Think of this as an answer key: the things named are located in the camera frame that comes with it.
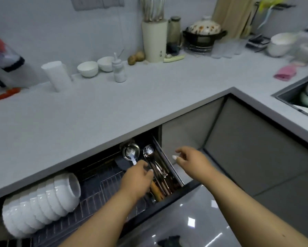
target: floral pot lid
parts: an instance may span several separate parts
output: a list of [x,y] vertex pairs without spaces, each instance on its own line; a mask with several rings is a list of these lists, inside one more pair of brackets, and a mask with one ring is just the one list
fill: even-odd
[[211,20],[211,16],[203,16],[201,21],[193,23],[188,27],[187,31],[193,34],[209,36],[220,33],[222,28],[217,22]]

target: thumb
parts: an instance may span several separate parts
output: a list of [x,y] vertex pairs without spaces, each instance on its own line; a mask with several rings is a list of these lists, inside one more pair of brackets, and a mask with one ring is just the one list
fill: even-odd
[[145,177],[147,179],[149,179],[150,181],[152,181],[153,178],[154,178],[154,171],[152,169],[149,169],[149,171],[146,173]]
[[184,164],[187,162],[186,160],[184,160],[183,158],[177,156],[177,155],[172,155],[172,158],[177,162],[177,164],[181,167],[184,166]]

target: wooden cutting board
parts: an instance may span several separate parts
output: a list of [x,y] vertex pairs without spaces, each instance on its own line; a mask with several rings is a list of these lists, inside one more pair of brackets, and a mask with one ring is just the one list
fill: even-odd
[[217,0],[212,19],[227,30],[224,39],[239,38],[256,0]]

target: pink cloth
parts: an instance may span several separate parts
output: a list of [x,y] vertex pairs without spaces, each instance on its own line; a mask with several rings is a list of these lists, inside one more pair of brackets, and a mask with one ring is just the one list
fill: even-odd
[[289,81],[292,77],[297,74],[297,69],[295,65],[288,65],[281,68],[275,75],[274,78],[281,81]]

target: gray cabinet door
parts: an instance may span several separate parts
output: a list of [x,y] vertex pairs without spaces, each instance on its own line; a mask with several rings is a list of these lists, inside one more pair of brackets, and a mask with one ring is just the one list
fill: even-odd
[[308,172],[254,198],[308,237]]
[[232,98],[205,148],[251,196],[308,170],[308,149]]
[[172,155],[176,148],[203,146],[222,101],[223,98],[217,99],[162,125],[162,149],[171,163],[175,162]]

